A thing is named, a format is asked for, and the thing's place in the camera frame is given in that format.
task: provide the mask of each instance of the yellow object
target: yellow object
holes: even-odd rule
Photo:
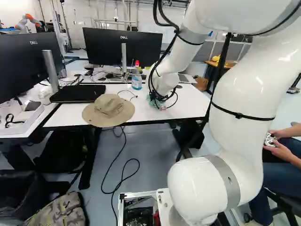
[[[221,58],[221,55],[214,56],[214,57],[212,58],[212,61],[218,63],[218,62],[220,61],[220,58]]]

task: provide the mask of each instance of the beige hat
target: beige hat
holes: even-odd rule
[[[82,112],[83,119],[96,127],[118,126],[135,113],[135,106],[116,94],[102,94]]]

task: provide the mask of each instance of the game controller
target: game controller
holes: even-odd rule
[[[275,139],[276,139],[276,136],[274,134],[267,133],[265,140],[264,140],[264,145],[266,145],[268,147],[276,147],[276,145],[273,142],[273,140],[275,140]]]

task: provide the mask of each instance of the hand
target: hand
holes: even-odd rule
[[[263,146],[265,150],[268,150],[272,152],[274,156],[277,156],[278,158],[292,163],[297,156],[295,156],[290,149],[285,147],[283,144],[279,143],[277,140],[273,140],[276,147],[269,147],[269,146]]]
[[[285,137],[285,134],[282,130],[270,130],[269,133],[275,135],[277,140]]]

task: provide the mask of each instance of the chair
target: chair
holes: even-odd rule
[[[291,226],[299,226],[296,216],[301,217],[301,199],[277,194],[267,188],[265,192],[271,200],[277,203],[277,207],[272,209],[273,216],[284,212]]]

